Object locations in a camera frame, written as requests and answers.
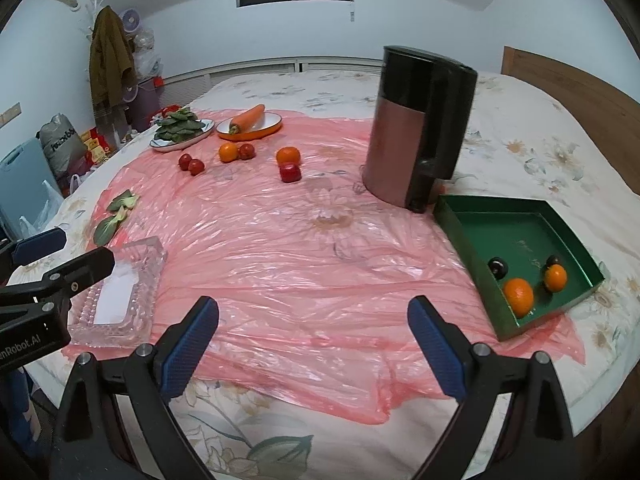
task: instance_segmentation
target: wooden headboard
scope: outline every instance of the wooden headboard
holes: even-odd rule
[[[640,194],[640,104],[589,73],[506,46],[502,73],[545,91],[569,110],[591,140]]]

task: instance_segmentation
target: pink plastic bag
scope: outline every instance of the pink plastic bag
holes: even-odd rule
[[[200,112],[221,120],[230,110]],[[282,112],[283,129],[253,142],[252,160],[222,164],[222,141],[186,150],[207,169],[180,171],[181,152],[149,150],[103,192],[92,225],[125,189],[141,198],[111,245],[151,235],[168,251],[152,340],[199,296],[215,298],[220,328],[196,370],[301,406],[377,424],[417,396],[442,392],[406,321],[424,294],[472,341],[529,356],[544,349],[584,362],[561,316],[498,343],[476,288],[429,214],[373,197],[362,185],[370,121]],[[277,149],[297,146],[303,178],[280,181]],[[85,348],[71,346],[76,356]],[[92,349],[99,358],[130,349]]]

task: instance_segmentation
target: orange fruit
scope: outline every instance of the orange fruit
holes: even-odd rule
[[[225,142],[219,147],[218,155],[222,162],[233,162],[238,158],[238,146],[234,142]]]
[[[533,308],[533,289],[527,280],[512,278],[502,287],[513,313],[517,318],[525,317]]]
[[[562,265],[552,265],[545,271],[545,287],[549,292],[560,292],[566,282],[566,270]]]
[[[286,148],[280,148],[276,153],[276,162],[279,166],[292,162],[296,166],[300,165],[300,152],[293,146],[287,146]]]

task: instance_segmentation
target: white paper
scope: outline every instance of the white paper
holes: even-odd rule
[[[117,262],[105,278],[95,307],[94,325],[121,323],[127,315],[138,272],[128,262]]]

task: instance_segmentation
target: blue gripper pad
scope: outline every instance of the blue gripper pad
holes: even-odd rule
[[[465,370],[442,331],[446,329],[447,324],[429,300],[424,296],[420,298],[423,298],[422,302],[426,301],[428,305],[424,305],[417,298],[409,302],[407,310],[409,328],[420,350],[427,358],[442,392],[462,402],[466,397]]]
[[[66,244],[65,232],[56,227],[39,235],[32,236],[17,243],[12,253],[12,260],[16,266],[32,264],[37,260],[64,249]]]
[[[182,395],[216,333],[219,317],[216,301],[201,296],[184,319],[158,340],[154,377],[164,402]]]

